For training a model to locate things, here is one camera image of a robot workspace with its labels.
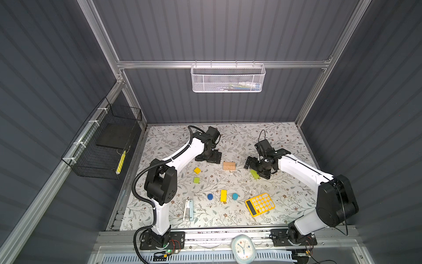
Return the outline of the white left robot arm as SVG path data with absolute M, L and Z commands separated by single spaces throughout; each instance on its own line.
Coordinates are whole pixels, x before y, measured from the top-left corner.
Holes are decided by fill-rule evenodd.
M 169 206 L 177 193 L 178 173 L 192 160 L 220 164 L 222 153 L 216 149 L 220 132 L 215 127 L 207 131 L 189 125 L 189 140 L 164 160 L 154 159 L 147 172 L 144 189 L 155 208 L 152 232 L 163 236 L 170 230 Z

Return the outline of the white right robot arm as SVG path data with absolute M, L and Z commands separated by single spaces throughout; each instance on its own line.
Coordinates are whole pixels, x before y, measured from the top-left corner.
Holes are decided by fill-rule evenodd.
M 299 160 L 286 149 L 275 150 L 268 140 L 255 144 L 258 157 L 247 158 L 245 169 L 269 179 L 272 170 L 281 170 L 298 179 L 317 195 L 315 208 L 288 225 L 287 237 L 292 244 L 325 227 L 337 227 L 359 211 L 349 179 L 333 176 Z

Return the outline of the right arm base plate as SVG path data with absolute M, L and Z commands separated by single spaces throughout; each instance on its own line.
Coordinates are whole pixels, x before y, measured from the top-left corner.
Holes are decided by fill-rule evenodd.
M 302 235 L 294 229 L 271 229 L 269 238 L 274 246 L 315 246 L 318 244 L 313 234 Z

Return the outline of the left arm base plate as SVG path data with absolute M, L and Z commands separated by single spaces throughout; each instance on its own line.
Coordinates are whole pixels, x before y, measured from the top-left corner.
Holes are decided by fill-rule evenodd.
M 185 246 L 185 232 L 166 232 L 158 235 L 153 231 L 144 231 L 139 239 L 140 250 L 180 250 Z

